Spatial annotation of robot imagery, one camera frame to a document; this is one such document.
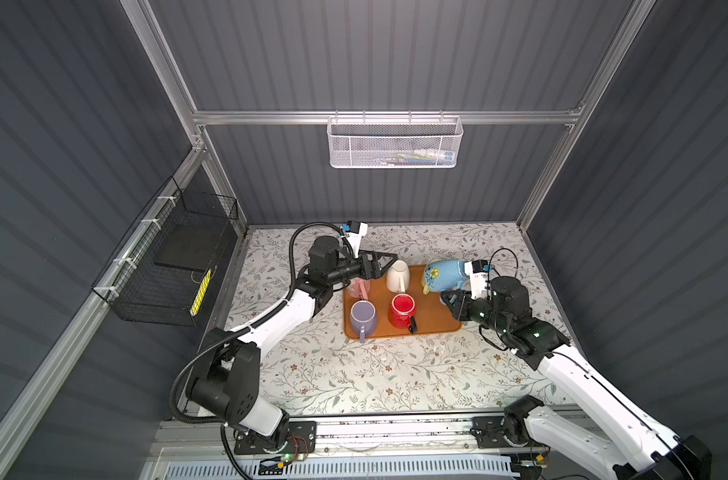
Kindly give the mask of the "blue floral mug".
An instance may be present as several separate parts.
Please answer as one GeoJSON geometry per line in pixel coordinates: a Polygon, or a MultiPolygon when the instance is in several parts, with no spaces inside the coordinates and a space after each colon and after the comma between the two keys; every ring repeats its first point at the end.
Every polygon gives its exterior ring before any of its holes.
{"type": "Polygon", "coordinates": [[[427,264],[422,277],[423,294],[462,289],[469,281],[466,264],[457,259],[437,259],[427,264]]]}

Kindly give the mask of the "purple lavender mug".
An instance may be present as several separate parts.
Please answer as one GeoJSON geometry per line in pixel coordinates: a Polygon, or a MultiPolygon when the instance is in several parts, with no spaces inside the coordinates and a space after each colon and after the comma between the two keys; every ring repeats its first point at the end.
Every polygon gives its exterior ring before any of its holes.
{"type": "Polygon", "coordinates": [[[375,305],[368,300],[359,300],[350,310],[348,325],[354,338],[364,343],[378,326],[378,313],[375,305]]]}

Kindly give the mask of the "red mug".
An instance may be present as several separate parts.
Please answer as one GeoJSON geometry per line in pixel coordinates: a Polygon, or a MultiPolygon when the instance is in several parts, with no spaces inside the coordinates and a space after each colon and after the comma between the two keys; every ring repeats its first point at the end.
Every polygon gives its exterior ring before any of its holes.
{"type": "Polygon", "coordinates": [[[418,331],[416,321],[417,304],[415,299],[407,294],[401,293],[393,297],[390,303],[389,322],[399,330],[407,330],[411,334],[418,331]]]}

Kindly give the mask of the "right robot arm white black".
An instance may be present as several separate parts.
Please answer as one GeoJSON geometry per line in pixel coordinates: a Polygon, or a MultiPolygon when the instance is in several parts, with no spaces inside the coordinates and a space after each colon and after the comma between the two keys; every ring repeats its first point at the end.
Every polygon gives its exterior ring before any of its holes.
{"type": "Polygon", "coordinates": [[[442,302],[458,321],[494,331],[506,349],[564,390],[602,436],[564,419],[532,395],[509,404],[498,432],[513,447],[542,444],[600,479],[708,479],[713,454],[654,419],[601,375],[555,326],[533,316],[516,278],[489,280],[485,295],[450,290],[442,302]]]}

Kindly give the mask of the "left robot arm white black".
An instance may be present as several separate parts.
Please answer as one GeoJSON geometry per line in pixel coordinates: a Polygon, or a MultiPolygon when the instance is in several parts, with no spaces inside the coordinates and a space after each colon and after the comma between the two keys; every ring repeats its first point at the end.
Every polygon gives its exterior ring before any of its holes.
{"type": "Polygon", "coordinates": [[[289,414],[260,393],[263,356],[319,314],[338,288],[355,279],[379,279],[397,261],[393,253],[355,250],[340,235],[316,238],[309,263],[301,269],[290,265],[290,288],[283,298],[240,327],[207,334],[208,345],[173,382],[173,416],[186,423],[219,423],[252,432],[270,449],[283,445],[289,414]]]}

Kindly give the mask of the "white cream mug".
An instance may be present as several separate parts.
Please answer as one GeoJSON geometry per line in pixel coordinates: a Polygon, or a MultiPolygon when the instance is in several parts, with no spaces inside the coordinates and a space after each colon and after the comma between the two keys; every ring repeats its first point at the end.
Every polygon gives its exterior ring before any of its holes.
{"type": "Polygon", "coordinates": [[[397,260],[388,269],[386,287],[395,294],[406,293],[410,286],[411,272],[404,260],[397,260]]]}

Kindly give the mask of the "pink patterned mug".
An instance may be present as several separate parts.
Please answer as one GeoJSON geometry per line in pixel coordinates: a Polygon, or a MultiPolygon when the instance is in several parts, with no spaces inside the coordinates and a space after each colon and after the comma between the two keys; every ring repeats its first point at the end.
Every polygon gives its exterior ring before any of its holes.
{"type": "Polygon", "coordinates": [[[369,300],[371,282],[362,278],[355,278],[346,288],[347,293],[355,299],[369,300]]]}

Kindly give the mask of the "orange plastic tray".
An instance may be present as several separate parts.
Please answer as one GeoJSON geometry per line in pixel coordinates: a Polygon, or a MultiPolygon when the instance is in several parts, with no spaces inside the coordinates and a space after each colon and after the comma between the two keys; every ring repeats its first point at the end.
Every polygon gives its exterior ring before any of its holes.
{"type": "Polygon", "coordinates": [[[455,332],[461,323],[442,304],[440,296],[425,292],[425,267],[399,260],[377,280],[356,280],[344,290],[344,331],[365,342],[375,338],[455,332]]]}

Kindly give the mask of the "markers in white basket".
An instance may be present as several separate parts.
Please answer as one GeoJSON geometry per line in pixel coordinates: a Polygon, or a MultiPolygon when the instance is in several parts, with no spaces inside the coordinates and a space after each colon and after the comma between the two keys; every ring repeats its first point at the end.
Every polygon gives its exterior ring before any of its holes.
{"type": "Polygon", "coordinates": [[[379,159],[381,164],[395,166],[434,166],[449,167],[456,165],[456,153],[443,149],[418,149],[397,152],[379,159]]]}

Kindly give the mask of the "black foam pad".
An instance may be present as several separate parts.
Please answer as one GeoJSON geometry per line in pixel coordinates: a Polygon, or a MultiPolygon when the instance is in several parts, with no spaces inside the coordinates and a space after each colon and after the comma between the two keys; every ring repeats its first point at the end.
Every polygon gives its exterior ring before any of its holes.
{"type": "Polygon", "coordinates": [[[177,225],[162,243],[154,264],[205,273],[217,263],[226,245],[223,229],[177,225]]]}

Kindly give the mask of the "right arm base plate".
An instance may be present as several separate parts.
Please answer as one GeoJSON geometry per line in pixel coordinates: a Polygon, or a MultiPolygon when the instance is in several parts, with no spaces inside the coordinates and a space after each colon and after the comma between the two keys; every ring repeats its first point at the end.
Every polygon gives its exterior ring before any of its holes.
{"type": "Polygon", "coordinates": [[[480,448],[540,448],[550,447],[537,442],[530,435],[526,421],[528,415],[503,414],[472,418],[470,434],[480,448]]]}

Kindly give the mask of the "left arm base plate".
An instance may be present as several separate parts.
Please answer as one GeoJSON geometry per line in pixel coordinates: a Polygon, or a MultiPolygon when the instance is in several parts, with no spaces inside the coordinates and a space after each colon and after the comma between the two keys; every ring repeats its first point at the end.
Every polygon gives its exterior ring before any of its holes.
{"type": "Polygon", "coordinates": [[[236,430],[233,451],[236,455],[309,454],[315,451],[317,430],[315,421],[295,420],[281,424],[271,436],[236,430]]]}

